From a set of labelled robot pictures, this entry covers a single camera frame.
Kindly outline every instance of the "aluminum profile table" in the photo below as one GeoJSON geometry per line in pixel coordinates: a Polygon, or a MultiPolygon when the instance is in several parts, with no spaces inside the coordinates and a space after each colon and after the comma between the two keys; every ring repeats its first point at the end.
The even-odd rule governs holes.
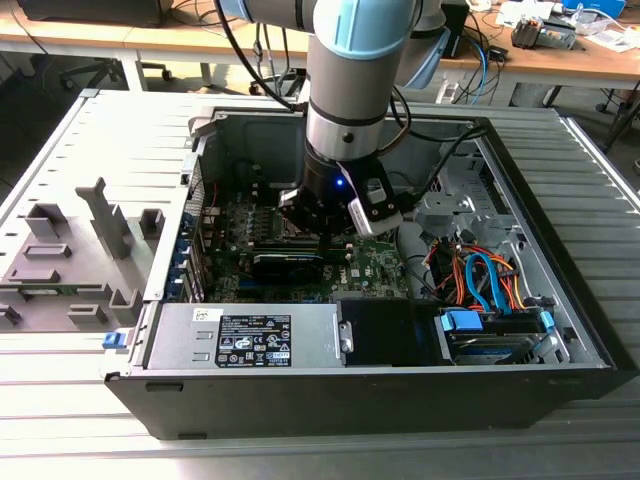
{"type": "MultiPolygon", "coordinates": [[[[125,215],[173,199],[202,106],[266,99],[87,91],[0,207],[0,270],[34,202],[86,206],[72,186],[105,177],[125,215]]],[[[527,182],[640,362],[640,200],[579,127],[549,110],[413,105],[416,114],[491,119],[527,182]]],[[[0,335],[0,471],[32,478],[140,472],[158,478],[639,478],[640,381],[573,402],[528,430],[371,437],[162,442],[102,384],[103,335],[0,335]]]]}

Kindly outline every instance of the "motherboard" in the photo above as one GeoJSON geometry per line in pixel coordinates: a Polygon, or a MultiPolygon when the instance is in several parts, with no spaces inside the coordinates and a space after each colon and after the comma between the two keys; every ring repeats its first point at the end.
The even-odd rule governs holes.
{"type": "Polygon", "coordinates": [[[321,242],[269,203],[238,193],[205,211],[203,236],[212,274],[207,302],[407,298],[404,266],[389,235],[367,240],[342,235],[321,242]]]}

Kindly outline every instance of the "green circuit board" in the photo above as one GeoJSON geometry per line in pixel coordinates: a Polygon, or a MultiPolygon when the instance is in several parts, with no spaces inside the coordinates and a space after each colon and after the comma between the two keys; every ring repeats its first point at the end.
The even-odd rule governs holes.
{"type": "Polygon", "coordinates": [[[318,240],[298,231],[275,207],[256,206],[242,197],[226,202],[209,245],[215,303],[330,303],[346,297],[406,298],[401,261],[389,236],[364,240],[342,236],[319,249],[318,240]],[[256,255],[312,255],[324,259],[320,281],[265,285],[252,276],[256,255]]]}

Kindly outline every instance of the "power supply label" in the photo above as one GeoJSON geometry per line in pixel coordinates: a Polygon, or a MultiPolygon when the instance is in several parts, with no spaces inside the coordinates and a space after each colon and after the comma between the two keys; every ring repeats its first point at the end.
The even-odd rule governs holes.
{"type": "Polygon", "coordinates": [[[220,368],[290,367],[290,315],[223,315],[216,365],[220,368]]]}

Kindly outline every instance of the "chair wheel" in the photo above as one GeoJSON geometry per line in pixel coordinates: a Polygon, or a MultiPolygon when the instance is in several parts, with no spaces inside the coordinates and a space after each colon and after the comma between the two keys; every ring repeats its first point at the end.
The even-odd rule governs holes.
{"type": "Polygon", "coordinates": [[[60,86],[64,89],[64,90],[73,90],[73,87],[75,86],[75,84],[73,83],[73,80],[69,80],[69,79],[65,79],[65,78],[61,78],[60,79],[60,86]]]}

